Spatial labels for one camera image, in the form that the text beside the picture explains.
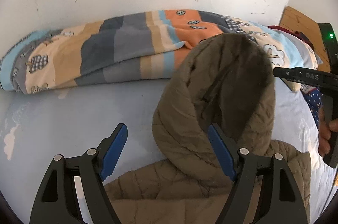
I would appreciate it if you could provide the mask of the person's right hand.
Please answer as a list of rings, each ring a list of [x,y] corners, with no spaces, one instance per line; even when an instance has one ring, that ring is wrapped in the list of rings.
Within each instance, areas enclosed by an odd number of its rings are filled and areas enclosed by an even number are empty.
[[[321,157],[328,155],[330,152],[329,140],[332,133],[337,133],[338,131],[338,120],[334,119],[329,122],[325,121],[324,109],[321,107],[319,109],[319,148],[318,152]]]

